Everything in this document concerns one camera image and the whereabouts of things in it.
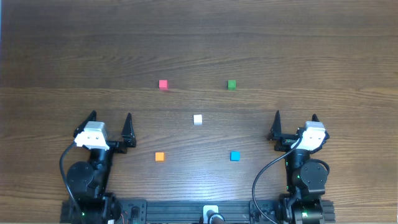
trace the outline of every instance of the black metal frame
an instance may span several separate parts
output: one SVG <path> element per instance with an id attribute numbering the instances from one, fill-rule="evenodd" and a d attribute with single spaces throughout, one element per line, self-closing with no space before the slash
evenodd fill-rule
<path id="1" fill-rule="evenodd" d="M 87 122 L 96 121 L 93 111 L 87 119 L 76 128 L 73 136 L 84 130 Z M 319 122 L 314 114 L 312 121 Z M 283 134 L 280 114 L 277 111 L 274 124 L 268 134 L 268 140 L 277 141 L 276 151 L 287 152 L 291 145 L 304 132 L 299 128 L 296 134 Z M 114 153 L 125 154 L 128 147 L 136 146 L 136 138 L 129 113 L 123 127 L 123 142 L 106 141 L 109 150 L 91 149 L 88 162 L 77 162 L 68 170 L 67 181 L 83 214 L 77 214 L 74 204 L 64 202 L 60 223 L 81 223 L 84 215 L 86 223 L 107 223 L 108 220 L 127 218 L 129 223 L 203 223 L 203 206 L 217 205 L 219 213 L 227 223 L 265 223 L 264 218 L 253 201 L 245 202 L 147 202 L 143 199 L 118 200 L 113 193 L 106 192 L 108 177 Z M 319 163 L 310 159 L 310 154 L 319 151 L 296 149 L 285 158 L 288 194 L 282 194 L 278 201 L 257 200 L 262 212 L 278 220 L 279 223 L 325 223 L 335 222 L 333 202 L 323 201 L 327 178 L 326 170 Z"/>

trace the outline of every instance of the green cube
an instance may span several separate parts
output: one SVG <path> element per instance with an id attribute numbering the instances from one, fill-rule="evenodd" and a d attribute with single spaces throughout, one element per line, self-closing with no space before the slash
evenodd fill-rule
<path id="1" fill-rule="evenodd" d="M 236 90 L 236 80 L 228 80 L 228 89 Z"/>

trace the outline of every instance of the orange cube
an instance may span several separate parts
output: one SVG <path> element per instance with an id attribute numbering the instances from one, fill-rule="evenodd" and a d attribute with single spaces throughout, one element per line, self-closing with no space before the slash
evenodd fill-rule
<path id="1" fill-rule="evenodd" d="M 155 152 L 155 161 L 163 162 L 164 161 L 164 152 Z"/>

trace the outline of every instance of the wooden table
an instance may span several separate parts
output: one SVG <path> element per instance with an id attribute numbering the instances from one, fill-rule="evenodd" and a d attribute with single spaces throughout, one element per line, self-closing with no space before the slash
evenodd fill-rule
<path id="1" fill-rule="evenodd" d="M 108 189 L 148 200 L 250 200 L 281 155 L 265 139 L 275 112 L 286 133 L 316 113 L 337 220 L 396 222 L 397 12 L 396 0 L 3 0 L 0 222 L 59 221 L 58 160 L 91 110 L 112 139 L 132 113 L 138 145 L 114 158 Z M 87 158 L 73 149 L 65 168 Z M 279 163 L 257 195 L 283 192 Z"/>

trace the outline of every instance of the blue cube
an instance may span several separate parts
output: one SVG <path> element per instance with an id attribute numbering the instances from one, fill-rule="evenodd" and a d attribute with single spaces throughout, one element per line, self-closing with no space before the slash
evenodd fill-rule
<path id="1" fill-rule="evenodd" d="M 231 152 L 231 161 L 239 161 L 241 159 L 241 153 L 232 151 Z"/>

